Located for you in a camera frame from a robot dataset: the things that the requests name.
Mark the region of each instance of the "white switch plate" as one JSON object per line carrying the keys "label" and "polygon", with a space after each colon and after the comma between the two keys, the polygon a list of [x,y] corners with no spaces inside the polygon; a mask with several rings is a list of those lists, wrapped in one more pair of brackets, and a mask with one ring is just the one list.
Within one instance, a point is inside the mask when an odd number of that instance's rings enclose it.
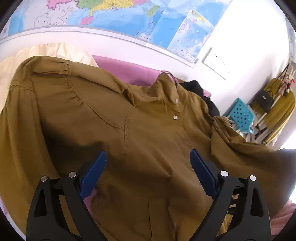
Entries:
{"label": "white switch plate", "polygon": [[217,50],[210,48],[208,54],[203,60],[203,63],[215,71],[223,79],[228,80],[230,78],[233,58],[230,57],[229,54],[218,52]]}

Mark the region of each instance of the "jacket sleeve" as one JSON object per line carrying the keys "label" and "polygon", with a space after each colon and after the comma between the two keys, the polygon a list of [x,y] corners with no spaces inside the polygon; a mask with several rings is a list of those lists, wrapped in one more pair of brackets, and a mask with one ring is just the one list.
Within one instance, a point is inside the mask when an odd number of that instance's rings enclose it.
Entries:
{"label": "jacket sleeve", "polygon": [[0,196],[25,233],[35,188],[43,175],[57,178],[31,87],[13,85],[0,115]]}

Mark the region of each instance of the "silver screw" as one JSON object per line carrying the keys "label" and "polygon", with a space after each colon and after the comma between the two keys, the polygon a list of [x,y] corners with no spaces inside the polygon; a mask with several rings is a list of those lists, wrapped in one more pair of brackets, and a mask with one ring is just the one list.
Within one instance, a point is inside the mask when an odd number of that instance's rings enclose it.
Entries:
{"label": "silver screw", "polygon": [[252,181],[256,181],[257,178],[256,178],[255,176],[251,175],[251,176],[250,176],[250,179],[251,179]]}
{"label": "silver screw", "polygon": [[69,177],[70,177],[70,178],[74,178],[74,177],[76,177],[76,175],[77,175],[76,172],[70,172],[70,173],[69,173]]}
{"label": "silver screw", "polygon": [[43,176],[43,177],[41,177],[41,181],[42,181],[42,182],[47,181],[47,176]]}
{"label": "silver screw", "polygon": [[220,174],[223,177],[228,177],[228,172],[227,171],[221,171]]}

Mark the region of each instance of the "cream fabric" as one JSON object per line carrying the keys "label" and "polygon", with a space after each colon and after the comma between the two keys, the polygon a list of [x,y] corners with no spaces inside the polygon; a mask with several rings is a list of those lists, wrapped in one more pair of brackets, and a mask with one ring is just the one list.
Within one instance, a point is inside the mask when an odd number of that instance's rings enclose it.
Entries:
{"label": "cream fabric", "polygon": [[33,56],[58,57],[98,67],[93,57],[82,48],[68,43],[40,44],[20,50],[0,63],[0,112],[8,95],[11,80],[18,66]]}

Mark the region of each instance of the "black handbag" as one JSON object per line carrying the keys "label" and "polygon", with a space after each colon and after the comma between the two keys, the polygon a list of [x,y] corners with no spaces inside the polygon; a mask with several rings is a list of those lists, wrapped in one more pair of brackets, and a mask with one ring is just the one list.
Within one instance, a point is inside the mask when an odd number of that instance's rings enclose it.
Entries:
{"label": "black handbag", "polygon": [[271,92],[273,96],[272,91],[260,91],[255,97],[257,103],[263,110],[265,110],[266,113],[270,111],[272,105],[274,104],[274,99],[268,94],[269,92]]}

